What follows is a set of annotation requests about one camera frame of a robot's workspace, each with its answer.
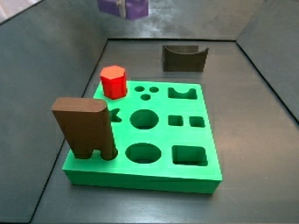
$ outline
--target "brown rectangular block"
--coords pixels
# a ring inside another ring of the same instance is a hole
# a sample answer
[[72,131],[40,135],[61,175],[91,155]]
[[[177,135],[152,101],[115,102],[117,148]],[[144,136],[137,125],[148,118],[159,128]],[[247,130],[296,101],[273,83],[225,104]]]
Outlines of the brown rectangular block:
[[89,158],[92,151],[100,150],[103,159],[113,159],[117,150],[107,102],[99,99],[61,97],[50,110],[75,158]]

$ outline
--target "circular hole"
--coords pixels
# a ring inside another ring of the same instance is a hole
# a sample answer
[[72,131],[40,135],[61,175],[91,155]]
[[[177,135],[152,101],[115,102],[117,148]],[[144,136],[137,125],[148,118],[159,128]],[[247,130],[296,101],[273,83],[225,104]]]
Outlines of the circular hole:
[[136,91],[136,92],[143,92],[144,90],[145,90],[144,87],[136,87],[136,88],[135,88],[135,91]]
[[157,88],[157,87],[149,87],[149,91],[151,91],[152,93],[156,93],[156,92],[159,91],[159,88]]
[[149,95],[149,94],[143,94],[143,95],[141,95],[141,99],[143,99],[144,101],[148,101],[148,100],[151,99],[151,95]]
[[140,130],[149,130],[159,122],[157,114],[149,109],[137,110],[129,118],[132,125]]
[[125,149],[125,156],[137,164],[151,164],[161,157],[161,151],[149,143],[135,143]]

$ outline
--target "shape sorter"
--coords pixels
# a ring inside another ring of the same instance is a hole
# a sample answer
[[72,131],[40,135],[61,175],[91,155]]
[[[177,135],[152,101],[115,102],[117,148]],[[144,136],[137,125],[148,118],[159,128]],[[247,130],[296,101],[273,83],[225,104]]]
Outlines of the shape sorter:
[[197,84],[128,81],[127,96],[107,101],[117,156],[72,151],[63,170],[75,185],[213,193],[221,181],[211,124]]

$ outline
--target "red block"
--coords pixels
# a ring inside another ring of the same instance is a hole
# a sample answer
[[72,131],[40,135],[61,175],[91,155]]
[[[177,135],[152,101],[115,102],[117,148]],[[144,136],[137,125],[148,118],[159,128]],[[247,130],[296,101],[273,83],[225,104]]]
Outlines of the red block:
[[104,67],[100,80],[107,98],[115,100],[127,95],[127,70],[121,66]]

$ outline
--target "purple object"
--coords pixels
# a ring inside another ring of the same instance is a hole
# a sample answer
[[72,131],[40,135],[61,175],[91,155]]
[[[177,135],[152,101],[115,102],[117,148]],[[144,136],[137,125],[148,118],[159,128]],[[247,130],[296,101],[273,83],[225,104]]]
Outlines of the purple object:
[[131,20],[148,16],[148,0],[97,0],[97,7],[108,14]]

